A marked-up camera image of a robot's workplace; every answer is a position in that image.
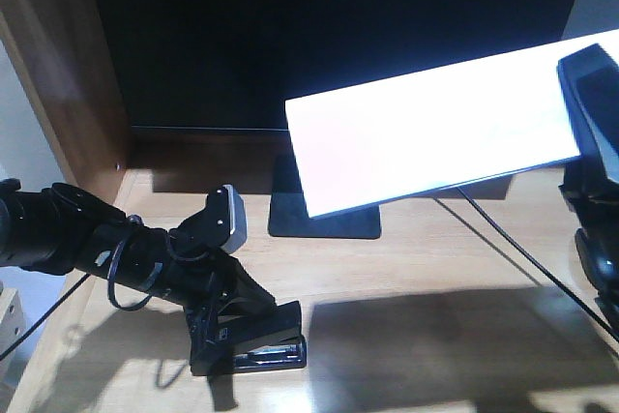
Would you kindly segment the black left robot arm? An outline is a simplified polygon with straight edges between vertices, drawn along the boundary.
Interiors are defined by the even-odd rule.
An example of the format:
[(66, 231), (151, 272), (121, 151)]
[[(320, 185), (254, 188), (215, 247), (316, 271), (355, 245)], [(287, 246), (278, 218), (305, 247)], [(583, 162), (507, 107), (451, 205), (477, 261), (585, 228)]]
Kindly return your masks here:
[(1, 184), (1, 264), (107, 282), (108, 301), (137, 311), (153, 298), (184, 310), (192, 374), (231, 372), (237, 357), (291, 337), (275, 298), (232, 253), (246, 241), (242, 200), (230, 185), (170, 230), (144, 224), (78, 187), (25, 192)]

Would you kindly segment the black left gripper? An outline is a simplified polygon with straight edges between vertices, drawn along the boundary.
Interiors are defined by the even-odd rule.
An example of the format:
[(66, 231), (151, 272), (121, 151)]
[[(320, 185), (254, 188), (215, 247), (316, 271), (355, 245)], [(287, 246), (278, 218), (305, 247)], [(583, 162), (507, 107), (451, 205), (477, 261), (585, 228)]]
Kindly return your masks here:
[(219, 340), (218, 316), (260, 316), (276, 299), (240, 261), (204, 241), (164, 238), (159, 297), (185, 308), (192, 375), (232, 372), (231, 349)]

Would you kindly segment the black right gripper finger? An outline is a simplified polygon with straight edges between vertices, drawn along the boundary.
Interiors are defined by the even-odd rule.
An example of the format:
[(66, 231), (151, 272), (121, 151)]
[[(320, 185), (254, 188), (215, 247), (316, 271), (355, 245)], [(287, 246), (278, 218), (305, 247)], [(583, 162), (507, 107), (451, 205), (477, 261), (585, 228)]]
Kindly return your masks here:
[(618, 64), (600, 44), (559, 60), (557, 75), (580, 152), (576, 188), (618, 198)]

